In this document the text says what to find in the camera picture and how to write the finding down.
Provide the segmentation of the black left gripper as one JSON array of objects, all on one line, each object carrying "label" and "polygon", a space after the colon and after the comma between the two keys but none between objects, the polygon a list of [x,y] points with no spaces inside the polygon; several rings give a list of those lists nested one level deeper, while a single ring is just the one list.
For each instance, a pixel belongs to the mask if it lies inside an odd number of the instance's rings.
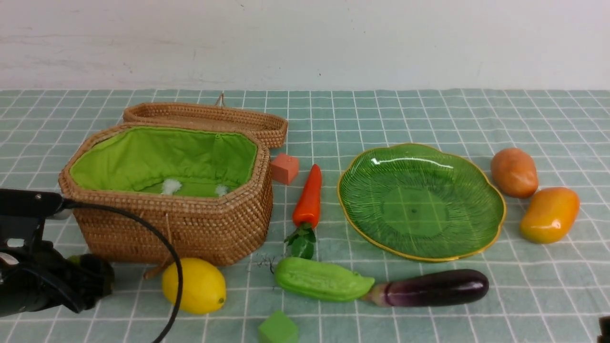
[{"label": "black left gripper", "polygon": [[0,315],[43,311],[57,306],[79,314],[112,294],[113,267],[94,254],[64,258],[49,241],[34,251],[1,248]]}]

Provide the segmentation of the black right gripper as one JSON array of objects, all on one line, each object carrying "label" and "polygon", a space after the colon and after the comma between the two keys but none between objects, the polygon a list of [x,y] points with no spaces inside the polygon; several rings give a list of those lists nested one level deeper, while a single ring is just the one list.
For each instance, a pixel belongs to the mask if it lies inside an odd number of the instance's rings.
[{"label": "black right gripper", "polygon": [[600,334],[598,343],[610,343],[610,317],[604,316],[598,319]]}]

